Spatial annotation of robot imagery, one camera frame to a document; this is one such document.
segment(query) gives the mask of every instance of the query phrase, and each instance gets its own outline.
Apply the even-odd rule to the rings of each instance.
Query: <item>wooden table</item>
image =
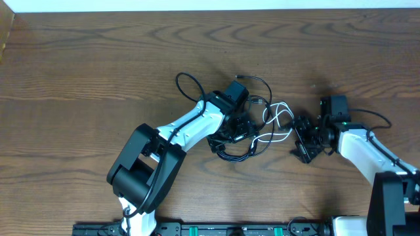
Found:
[[[193,108],[175,86],[180,71],[207,92],[235,74],[257,75],[295,114],[316,116],[321,96],[346,94],[350,107],[386,115],[394,126],[376,135],[420,167],[420,10],[18,14],[0,64],[0,234],[69,235],[76,222],[121,218],[106,174],[135,127]],[[241,82],[268,95],[258,81]],[[182,87],[199,94],[187,80]],[[286,222],[367,214],[371,186],[358,170],[338,155],[304,165],[289,154],[295,139],[238,164],[202,140],[157,215]]]

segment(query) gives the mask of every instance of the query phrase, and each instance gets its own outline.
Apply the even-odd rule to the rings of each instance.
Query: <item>white wall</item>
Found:
[[[4,0],[14,12],[414,8],[420,0]]]

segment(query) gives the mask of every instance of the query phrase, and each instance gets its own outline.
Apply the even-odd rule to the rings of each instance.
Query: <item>white string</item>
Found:
[[[280,125],[280,121],[279,121],[279,119],[278,119],[278,117],[279,117],[279,115],[280,114],[282,114],[283,112],[287,112],[289,115],[290,115],[290,117],[293,119],[293,118],[295,118],[295,116],[293,115],[293,112],[290,110],[290,108],[289,108],[289,106],[285,103],[285,102],[279,102],[279,103],[276,103],[276,104],[271,104],[270,105],[270,109],[271,109],[271,107],[272,106],[277,106],[276,107],[276,115],[275,116],[273,116],[273,118],[271,119],[271,120],[269,120],[269,121],[265,121],[265,119],[264,119],[264,116],[265,116],[265,112],[267,111],[267,108],[266,109],[264,109],[264,111],[263,111],[263,113],[262,113],[262,120],[266,123],[266,124],[270,124],[271,122],[273,122],[274,120],[276,120],[277,121],[277,125],[278,125],[278,127],[279,128],[281,128],[282,126]],[[278,111],[278,108],[280,107],[280,106],[284,106],[286,109],[283,109],[283,110],[281,110],[280,112]],[[292,128],[290,128],[290,130],[289,130],[289,132],[286,132],[286,133],[273,133],[273,135],[277,135],[277,136],[283,136],[283,135],[285,135],[285,137],[284,138],[282,138],[282,139],[279,139],[279,140],[271,140],[271,142],[281,142],[281,141],[284,141],[287,137],[289,137],[289,135],[291,134],[291,131],[292,131],[293,129]],[[261,137],[263,137],[263,136],[267,136],[267,135],[271,135],[271,133],[266,133],[266,134],[262,134],[262,135],[260,135],[260,136],[258,136],[258,137],[256,137],[256,138],[254,138],[253,140],[252,140],[252,143],[251,143],[251,148],[253,148],[253,146],[254,146],[254,142],[255,142],[255,140],[257,140],[257,141],[260,141],[260,142],[269,142],[268,140],[260,140],[259,138],[261,138]]]

